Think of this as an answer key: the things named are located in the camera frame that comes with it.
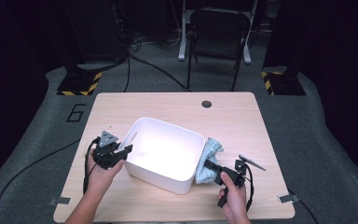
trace table bracket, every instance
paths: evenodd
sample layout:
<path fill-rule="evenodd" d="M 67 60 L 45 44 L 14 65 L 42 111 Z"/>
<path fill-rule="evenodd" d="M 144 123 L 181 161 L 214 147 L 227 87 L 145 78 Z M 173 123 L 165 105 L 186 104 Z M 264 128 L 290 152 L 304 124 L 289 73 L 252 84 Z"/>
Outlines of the table bracket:
<path fill-rule="evenodd" d="M 284 195 L 284 196 L 281 196 L 281 197 L 278 196 L 278 200 L 281 203 L 287 203 L 287 202 L 296 203 L 296 202 L 300 201 L 301 199 L 295 194 L 293 194 L 293 195 L 288 194 L 288 195 Z"/>
<path fill-rule="evenodd" d="M 59 203 L 68 204 L 70 201 L 71 198 L 63 198 L 63 197 L 51 198 L 50 201 L 48 202 L 48 205 L 57 206 Z"/>

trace black cable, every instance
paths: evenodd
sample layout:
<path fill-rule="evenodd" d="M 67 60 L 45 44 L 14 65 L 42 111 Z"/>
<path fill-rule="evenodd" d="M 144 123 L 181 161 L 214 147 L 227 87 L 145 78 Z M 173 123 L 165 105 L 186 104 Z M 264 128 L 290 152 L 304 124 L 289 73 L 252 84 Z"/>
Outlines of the black cable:
<path fill-rule="evenodd" d="M 146 40 L 149 39 L 149 37 L 143 36 L 143 35 L 141 35 L 139 37 L 134 37 L 134 38 L 137 38 L 137 39 L 131 41 L 130 44 L 129 44 L 129 48 L 134 52 L 138 51 L 139 48 L 143 45 L 143 43 L 145 43 Z"/>
<path fill-rule="evenodd" d="M 86 152 L 86 158 L 84 160 L 84 179 L 83 179 L 83 194 L 86 193 L 87 191 L 87 186 L 89 185 L 89 154 L 91 151 L 91 147 L 94 144 L 98 144 L 100 142 L 101 137 L 97 137 L 94 140 L 92 140 L 92 142 L 89 144 L 89 147 L 87 148 L 87 152 Z"/>
<path fill-rule="evenodd" d="M 156 68 L 157 70 L 159 70 L 162 74 L 164 74 L 165 76 L 169 77 L 170 79 L 172 79 L 174 82 L 176 82 L 177 84 L 179 84 L 180 87 L 182 87 L 182 90 L 183 91 L 191 91 L 190 89 L 188 89 L 186 86 L 184 86 L 182 83 L 180 83 L 175 77 L 173 77 L 171 74 L 169 74 L 168 72 L 166 72 L 165 70 L 163 70 L 162 68 L 156 66 L 156 65 L 153 65 L 152 63 L 148 63 L 147 61 L 145 60 L 142 60 L 142 59 L 139 59 L 133 55 L 130 54 L 130 58 L 132 58 L 133 60 L 137 61 L 137 62 L 140 62 L 140 63 L 145 63 L 147 65 L 150 65 L 154 68 Z"/>
<path fill-rule="evenodd" d="M 21 171 L 19 171 L 16 175 L 14 175 L 14 176 L 7 182 L 7 184 L 6 184 L 6 185 L 4 186 L 4 188 L 2 189 L 2 191 L 1 191 L 1 193 L 0 193 L 0 201 L 1 201 L 1 198 L 2 198 L 2 196 L 4 195 L 5 191 L 7 190 L 8 186 L 9 186 L 20 174 L 22 174 L 24 171 L 28 170 L 30 167 L 32 167 L 33 165 L 37 164 L 38 162 L 44 160 L 45 158 L 50 157 L 50 156 L 56 154 L 57 152 L 63 151 L 63 150 L 67 149 L 68 147 L 71 147 L 72 145 L 74 145 L 75 143 L 77 143 L 77 142 L 79 142 L 79 141 L 80 141 L 80 138 L 77 139 L 77 140 L 75 140 L 75 142 L 70 143 L 69 145 L 67 145 L 67 146 L 65 146 L 65 147 L 62 147 L 62 148 L 60 148 L 60 149 L 57 149 L 57 150 L 55 150 L 55 151 L 49 153 L 48 155 L 46 155 L 46 156 L 40 158 L 39 160 L 34 161 L 33 163 L 29 164 L 28 166 L 26 166 L 25 168 L 23 168 Z"/>
<path fill-rule="evenodd" d="M 289 190 L 289 192 L 293 195 L 296 195 L 291 189 L 287 188 Z M 315 215 L 310 211 L 310 209 L 307 207 L 307 205 L 302 201 L 302 200 L 299 200 L 301 202 L 301 204 L 305 207 L 305 209 L 308 211 L 308 213 L 310 213 L 310 216 L 313 218 L 313 221 L 316 223 L 316 224 L 319 224 L 319 221 L 318 219 L 316 219 Z"/>
<path fill-rule="evenodd" d="M 249 211 L 249 208 L 251 207 L 252 205 L 252 201 L 253 201 L 253 196 L 255 194 L 255 186 L 254 186 L 254 183 L 253 183 L 253 175 L 252 175 L 252 171 L 251 171 L 251 168 L 245 163 L 244 164 L 246 166 L 246 169 L 248 170 L 249 172 L 249 182 L 251 182 L 251 196 L 249 197 L 249 200 L 248 202 L 246 203 L 246 211 Z"/>
<path fill-rule="evenodd" d="M 127 61 L 129 62 L 129 70 L 128 70 L 128 74 L 127 74 L 127 84 L 126 84 L 126 88 L 124 88 L 123 92 L 127 91 L 127 88 L 129 87 L 129 83 L 130 83 L 130 58 L 129 56 L 127 56 Z"/>
<path fill-rule="evenodd" d="M 92 168 L 89 170 L 89 176 L 90 176 L 92 170 L 95 168 L 95 166 L 98 165 L 98 162 L 100 162 L 100 160 L 101 160 L 101 159 L 97 160 L 97 161 L 95 162 L 95 164 L 92 166 Z"/>
<path fill-rule="evenodd" d="M 85 70 L 86 72 L 100 73 L 100 72 L 104 72 L 106 70 L 112 69 L 114 67 L 117 67 L 117 66 L 121 65 L 122 63 L 124 63 L 124 61 L 126 61 L 125 58 L 120 58 L 120 59 L 115 60 L 113 64 L 109 64 L 104 67 L 99 67 L 99 68 L 94 68 L 94 69 L 83 69 L 83 70 Z"/>

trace black chair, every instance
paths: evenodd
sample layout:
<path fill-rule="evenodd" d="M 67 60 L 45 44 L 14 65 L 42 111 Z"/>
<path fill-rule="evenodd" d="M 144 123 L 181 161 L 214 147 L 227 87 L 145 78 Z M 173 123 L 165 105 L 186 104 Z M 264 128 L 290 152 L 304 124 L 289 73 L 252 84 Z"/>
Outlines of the black chair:
<path fill-rule="evenodd" d="M 250 31 L 249 19 L 239 11 L 219 8 L 199 8 L 190 16 L 190 51 L 188 56 L 187 87 L 190 87 L 191 56 L 235 61 L 234 91 L 240 69 L 243 48 Z"/>

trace gray carpet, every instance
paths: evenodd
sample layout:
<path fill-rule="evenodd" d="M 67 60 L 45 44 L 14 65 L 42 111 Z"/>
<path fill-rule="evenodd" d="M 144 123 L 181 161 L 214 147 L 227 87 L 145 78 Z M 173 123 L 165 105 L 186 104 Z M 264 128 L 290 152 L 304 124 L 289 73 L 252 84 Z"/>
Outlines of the gray carpet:
<path fill-rule="evenodd" d="M 299 80 L 307 96 L 269 96 L 260 75 L 269 35 L 259 33 L 250 49 L 252 64 L 241 65 L 236 91 L 255 94 L 268 134 L 282 168 L 286 185 L 308 206 L 320 223 L 358 223 L 357 167 L 324 125 L 324 112 L 315 86 L 305 76 Z M 133 55 L 168 71 L 186 83 L 187 61 L 178 62 L 179 45 L 166 48 L 143 44 Z M 202 62 L 211 62 L 200 58 Z M 226 72 L 233 63 L 217 64 Z M 105 64 L 88 64 L 95 68 Z M 24 167 L 81 137 L 95 96 L 99 92 L 125 89 L 127 62 L 103 72 L 91 96 L 58 96 L 56 89 L 65 70 L 47 73 L 48 93 L 33 123 L 10 158 L 0 170 L 0 191 Z M 229 91 L 232 77 L 193 72 L 192 91 Z M 127 91 L 182 91 L 181 87 L 155 68 L 131 60 L 131 78 Z M 74 106 L 82 111 L 79 122 L 67 122 Z M 54 223 L 55 207 L 51 198 L 60 196 L 77 143 L 38 162 L 20 174 L 0 201 L 0 223 Z M 288 220 L 253 220 L 253 223 L 314 223 L 301 203 L 295 203 L 296 215 Z"/>

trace chair leg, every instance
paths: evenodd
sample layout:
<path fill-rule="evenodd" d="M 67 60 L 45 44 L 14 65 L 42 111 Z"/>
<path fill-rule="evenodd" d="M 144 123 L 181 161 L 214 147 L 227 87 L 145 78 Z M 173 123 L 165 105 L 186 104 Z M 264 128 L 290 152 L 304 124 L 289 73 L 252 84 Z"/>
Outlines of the chair leg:
<path fill-rule="evenodd" d="M 188 53 L 188 68 L 187 68 L 187 88 L 190 88 L 190 71 L 191 71 L 191 49 Z"/>
<path fill-rule="evenodd" d="M 237 69 L 237 67 L 238 67 L 238 61 L 235 61 L 233 69 Z"/>
<path fill-rule="evenodd" d="M 240 71 L 241 59 L 237 60 L 235 62 L 235 64 L 236 64 L 237 68 L 235 70 L 234 80 L 232 81 L 231 91 L 234 91 L 234 89 L 235 89 L 235 83 L 237 82 L 238 72 Z"/>

